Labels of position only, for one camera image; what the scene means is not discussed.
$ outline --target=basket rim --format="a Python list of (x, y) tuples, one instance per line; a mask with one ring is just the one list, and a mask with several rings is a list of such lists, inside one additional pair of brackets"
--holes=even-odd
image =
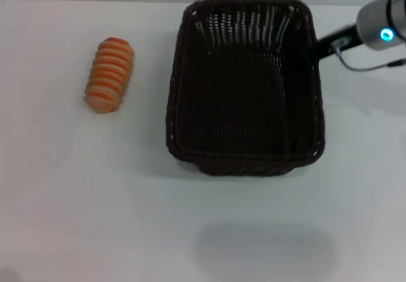
[(241, 162), (255, 162), (257, 164), (266, 165), (283, 165), (300, 167), (309, 165), (316, 162), (324, 152), (325, 147), (325, 126), (324, 126), (324, 113), (322, 106), (322, 93), (320, 74), (318, 71), (318, 62), (313, 64), (311, 84), (313, 85), (313, 110), (312, 113), (317, 116), (313, 125), (315, 130), (312, 133), (312, 145), (309, 150), (302, 153), (286, 154), (286, 155), (260, 155), (260, 154), (248, 154), (248, 153), (220, 153), (213, 151), (195, 151), (188, 150), (182, 147), (180, 142), (180, 135), (178, 134), (178, 109), (180, 99), (178, 97), (182, 87), (182, 66), (185, 63), (185, 59), (182, 57), (182, 52), (186, 47), (185, 39), (188, 37), (188, 26), (192, 22), (192, 15), (201, 8), (208, 6), (219, 6), (222, 4), (227, 5), (239, 5), (239, 4), (274, 4), (277, 6), (292, 6), (299, 9), (302, 12), (303, 20), (307, 24), (307, 36), (308, 45), (316, 41), (315, 29), (313, 24), (313, 18), (311, 11), (305, 3), (300, 0), (199, 0), (189, 5), (184, 13), (182, 23), (178, 32), (178, 38), (176, 41), (176, 50), (173, 62), (173, 72), (171, 76), (171, 87), (168, 97), (167, 113), (166, 113), (166, 144), (169, 152), (179, 160), (186, 162), (192, 162), (196, 164), (204, 163), (235, 163)]

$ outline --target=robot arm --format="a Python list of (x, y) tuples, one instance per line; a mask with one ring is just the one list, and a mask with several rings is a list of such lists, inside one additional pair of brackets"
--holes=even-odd
[[(332, 54), (337, 54), (341, 60), (342, 51), (361, 44), (380, 51), (405, 43), (406, 0), (375, 0), (359, 11), (356, 24), (318, 40), (306, 50), (306, 54), (311, 61)], [(400, 61), (404, 60), (392, 61), (383, 66), (394, 67), (406, 63)]]

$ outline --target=white table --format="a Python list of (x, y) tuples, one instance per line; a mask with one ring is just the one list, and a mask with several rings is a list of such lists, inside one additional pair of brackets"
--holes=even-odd
[[(323, 60), (321, 159), (209, 179), (165, 145), (185, 6), (0, 1), (0, 281), (405, 281), (406, 68)], [(319, 36), (358, 11), (311, 8)], [(120, 111), (98, 115), (82, 96), (110, 36), (136, 66)], [(405, 50), (345, 55), (366, 66)]]

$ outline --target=dark brown wicker basket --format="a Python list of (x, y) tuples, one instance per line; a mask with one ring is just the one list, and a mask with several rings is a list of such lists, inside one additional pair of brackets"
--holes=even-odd
[(297, 0), (204, 0), (179, 30), (166, 143), (211, 175), (274, 176), (314, 163), (324, 150), (316, 40)]

